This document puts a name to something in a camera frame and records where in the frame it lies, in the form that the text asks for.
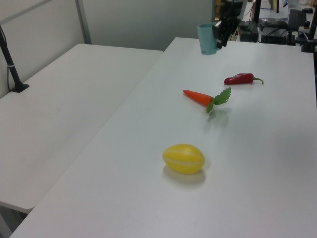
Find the pepper stem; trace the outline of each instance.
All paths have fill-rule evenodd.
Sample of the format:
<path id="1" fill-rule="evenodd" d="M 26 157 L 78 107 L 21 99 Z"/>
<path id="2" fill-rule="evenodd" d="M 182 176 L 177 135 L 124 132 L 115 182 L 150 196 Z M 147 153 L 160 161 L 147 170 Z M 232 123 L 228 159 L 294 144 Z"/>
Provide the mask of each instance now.
<path id="1" fill-rule="evenodd" d="M 261 82 L 262 82 L 262 84 L 264 84 L 263 80 L 262 80 L 262 79 L 260 79 L 260 78 L 255 78 L 255 77 L 254 77 L 254 78 L 253 78 L 253 81 L 254 81 L 254 80 L 259 80 L 259 81 L 261 81 Z"/>

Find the green leaf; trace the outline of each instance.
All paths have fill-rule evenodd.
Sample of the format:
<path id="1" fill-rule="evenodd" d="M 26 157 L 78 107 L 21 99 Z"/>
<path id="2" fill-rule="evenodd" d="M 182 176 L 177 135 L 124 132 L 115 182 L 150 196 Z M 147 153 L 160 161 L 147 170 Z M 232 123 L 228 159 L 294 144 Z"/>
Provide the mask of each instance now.
<path id="1" fill-rule="evenodd" d="M 213 108 L 213 105 L 214 105 L 214 100 L 212 100 L 212 102 L 210 102 L 206 108 L 206 112 L 207 113 L 210 113 L 212 111 L 212 108 Z"/>
<path id="2" fill-rule="evenodd" d="M 225 90 L 223 90 L 222 93 L 220 93 L 218 96 L 215 96 L 213 98 L 213 102 L 215 105 L 224 104 L 224 103 L 228 102 L 230 95 L 231 95 L 231 88 L 226 88 Z"/>

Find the white stripe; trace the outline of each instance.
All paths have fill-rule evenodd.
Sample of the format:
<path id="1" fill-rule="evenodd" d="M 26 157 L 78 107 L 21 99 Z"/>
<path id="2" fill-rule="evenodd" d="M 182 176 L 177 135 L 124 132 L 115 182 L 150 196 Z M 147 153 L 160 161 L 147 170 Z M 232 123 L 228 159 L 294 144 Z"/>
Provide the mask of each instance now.
<path id="1" fill-rule="evenodd" d="M 178 164 L 178 165 L 184 165 L 184 166 L 194 166 L 194 165 L 202 165 L 204 164 L 203 161 L 198 161 L 198 162 L 184 162 L 184 161 L 176 161 L 176 160 L 172 160 L 170 158 L 167 157 L 163 157 L 165 162 L 171 162 L 174 164 Z"/>

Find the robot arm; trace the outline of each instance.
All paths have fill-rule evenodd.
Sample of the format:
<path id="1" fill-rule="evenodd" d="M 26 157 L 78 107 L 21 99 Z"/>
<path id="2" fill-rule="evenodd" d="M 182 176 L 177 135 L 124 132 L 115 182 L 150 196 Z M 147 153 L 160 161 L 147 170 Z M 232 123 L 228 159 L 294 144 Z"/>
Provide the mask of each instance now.
<path id="1" fill-rule="evenodd" d="M 217 47 L 226 46 L 231 34 L 236 31 L 240 19 L 237 18 L 241 13 L 243 5 L 242 0 L 221 0 L 218 5 L 220 19 L 219 22 L 212 27 L 213 36 L 217 39 Z"/>

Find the toy pepper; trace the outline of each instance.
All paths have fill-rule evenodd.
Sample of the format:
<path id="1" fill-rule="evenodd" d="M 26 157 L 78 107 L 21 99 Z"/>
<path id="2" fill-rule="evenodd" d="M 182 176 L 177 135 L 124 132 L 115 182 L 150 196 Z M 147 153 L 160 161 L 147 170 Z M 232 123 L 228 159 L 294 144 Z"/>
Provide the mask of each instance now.
<path id="1" fill-rule="evenodd" d="M 254 80 L 259 80 L 264 84 L 262 79 L 255 78 L 251 73 L 239 73 L 231 78 L 226 78 L 224 84 L 244 84 L 253 83 Z"/>

